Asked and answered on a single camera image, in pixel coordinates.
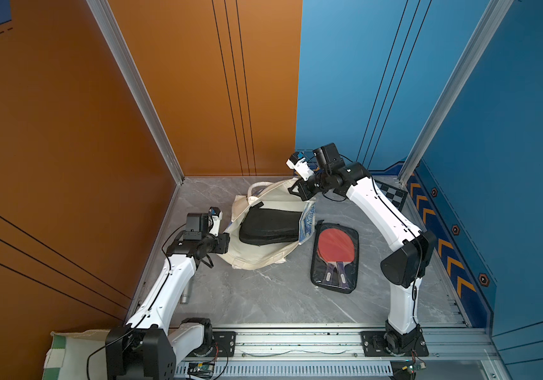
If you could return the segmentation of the ping pong paddle case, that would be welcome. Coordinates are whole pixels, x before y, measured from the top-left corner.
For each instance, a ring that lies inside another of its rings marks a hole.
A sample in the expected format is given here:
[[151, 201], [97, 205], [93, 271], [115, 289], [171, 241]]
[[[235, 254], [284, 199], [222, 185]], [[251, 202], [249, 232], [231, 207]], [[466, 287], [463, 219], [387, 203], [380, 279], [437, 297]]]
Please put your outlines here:
[[351, 294], [358, 283], [359, 233], [347, 226], [320, 221], [315, 228], [310, 281], [314, 286]]
[[297, 242], [301, 216], [301, 212], [265, 208], [265, 204], [259, 202], [241, 222], [239, 239], [257, 246]]

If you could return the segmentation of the cream canvas tote bag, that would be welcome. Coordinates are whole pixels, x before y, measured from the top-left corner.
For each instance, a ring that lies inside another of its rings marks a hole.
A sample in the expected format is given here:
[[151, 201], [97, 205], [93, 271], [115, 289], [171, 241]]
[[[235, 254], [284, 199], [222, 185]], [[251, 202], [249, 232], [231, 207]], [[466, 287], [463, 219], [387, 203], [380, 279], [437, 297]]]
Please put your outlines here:
[[230, 242], [220, 256], [233, 269], [281, 264], [314, 234], [315, 199], [301, 199], [297, 178], [250, 185], [236, 196], [225, 232]]

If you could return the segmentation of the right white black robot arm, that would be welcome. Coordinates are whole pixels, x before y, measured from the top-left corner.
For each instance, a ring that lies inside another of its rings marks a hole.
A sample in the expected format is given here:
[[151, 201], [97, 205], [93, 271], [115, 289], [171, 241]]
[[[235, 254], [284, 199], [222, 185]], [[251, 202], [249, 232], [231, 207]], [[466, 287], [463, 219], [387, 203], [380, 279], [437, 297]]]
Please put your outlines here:
[[423, 348], [425, 339], [417, 316], [420, 285], [436, 246], [436, 236], [411, 223], [387, 199], [371, 174], [358, 162], [326, 166], [316, 173], [305, 158], [287, 160], [299, 176], [289, 192], [302, 200], [332, 191], [346, 196], [381, 232], [392, 253], [381, 263], [390, 282], [390, 313], [386, 320], [384, 349], [404, 356]]

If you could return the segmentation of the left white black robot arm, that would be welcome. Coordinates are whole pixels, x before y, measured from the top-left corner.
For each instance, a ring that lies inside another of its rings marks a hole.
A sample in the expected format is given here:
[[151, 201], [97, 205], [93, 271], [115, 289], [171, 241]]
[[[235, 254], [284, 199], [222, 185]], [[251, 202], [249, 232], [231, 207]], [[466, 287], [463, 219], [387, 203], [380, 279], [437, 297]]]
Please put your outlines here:
[[229, 243], [227, 233], [173, 242], [143, 305], [125, 326], [112, 329], [106, 337], [109, 379], [172, 379], [177, 365], [190, 354], [217, 355], [210, 319], [187, 318], [173, 332], [169, 326], [200, 261], [211, 253], [226, 253]]

